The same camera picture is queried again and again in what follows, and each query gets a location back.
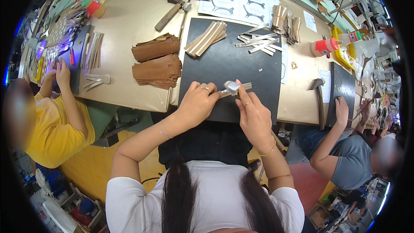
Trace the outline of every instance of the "blue crate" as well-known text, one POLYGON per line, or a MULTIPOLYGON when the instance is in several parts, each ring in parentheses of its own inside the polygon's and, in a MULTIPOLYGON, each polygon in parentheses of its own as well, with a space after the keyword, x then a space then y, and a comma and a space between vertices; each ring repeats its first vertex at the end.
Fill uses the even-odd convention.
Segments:
POLYGON ((63 176, 57 168, 46 168, 38 163, 36 163, 36 168, 40 169, 42 174, 45 176, 49 182, 50 190, 56 198, 65 191, 63 176))

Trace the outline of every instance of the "jeans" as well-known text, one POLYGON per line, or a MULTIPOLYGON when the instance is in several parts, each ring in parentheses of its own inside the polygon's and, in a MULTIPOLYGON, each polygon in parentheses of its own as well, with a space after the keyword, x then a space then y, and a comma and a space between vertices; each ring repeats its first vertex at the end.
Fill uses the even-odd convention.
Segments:
POLYGON ((159 163, 168 169, 175 157, 192 160, 220 161, 248 167, 247 154, 252 149, 239 124, 204 121, 159 145, 159 163))
POLYGON ((295 124, 293 131, 296 132, 296 142, 299 150, 310 159, 319 143, 329 133, 331 128, 325 127, 320 130, 317 126, 295 124))

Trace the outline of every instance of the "long dark hair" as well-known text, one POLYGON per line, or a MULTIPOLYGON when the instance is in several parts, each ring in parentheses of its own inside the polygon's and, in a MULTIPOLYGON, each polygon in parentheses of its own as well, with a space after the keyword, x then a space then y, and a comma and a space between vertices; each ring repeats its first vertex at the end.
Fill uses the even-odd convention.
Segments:
MULTIPOLYGON (((162 198, 162 232, 190 233, 197 182, 192 182, 190 172, 181 158, 176 158, 164 183, 162 198)), ((259 233, 284 233, 279 215, 269 195, 257 182, 253 171, 248 171, 240 181, 246 201, 246 215, 252 230, 259 233)))

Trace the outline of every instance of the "metal hammer head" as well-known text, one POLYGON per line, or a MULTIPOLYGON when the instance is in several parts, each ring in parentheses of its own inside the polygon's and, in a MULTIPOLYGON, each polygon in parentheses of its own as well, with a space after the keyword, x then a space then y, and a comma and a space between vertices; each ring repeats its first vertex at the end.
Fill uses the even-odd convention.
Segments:
POLYGON ((325 80, 324 79, 315 79, 312 83, 312 85, 310 86, 309 90, 313 90, 315 88, 317 88, 320 85, 324 85, 325 84, 325 80))

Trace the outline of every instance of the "thin bracelet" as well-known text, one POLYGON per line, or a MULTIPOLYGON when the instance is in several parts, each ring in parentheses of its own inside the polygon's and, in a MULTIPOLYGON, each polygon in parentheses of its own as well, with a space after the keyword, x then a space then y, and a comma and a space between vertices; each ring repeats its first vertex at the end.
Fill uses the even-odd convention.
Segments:
POLYGON ((272 148, 272 150, 271 150, 271 151, 269 151, 269 153, 264 154, 264 155, 260 154, 260 152, 257 152, 257 153, 259 153, 259 155, 260 155, 261 157, 267 157, 268 155, 272 154, 272 152, 274 151, 274 147, 276 147, 276 140, 274 140, 274 143, 273 143, 273 148, 272 148))
POLYGON ((172 139, 173 137, 171 137, 171 136, 170 136, 170 134, 168 134, 168 133, 165 131, 163 121, 164 121, 164 119, 162 119, 162 120, 161 120, 161 126, 162 126, 162 130, 163 130, 163 131, 161 131, 161 134, 163 134, 163 133, 164 133, 164 134, 165 134, 165 135, 167 135, 170 139, 172 139))

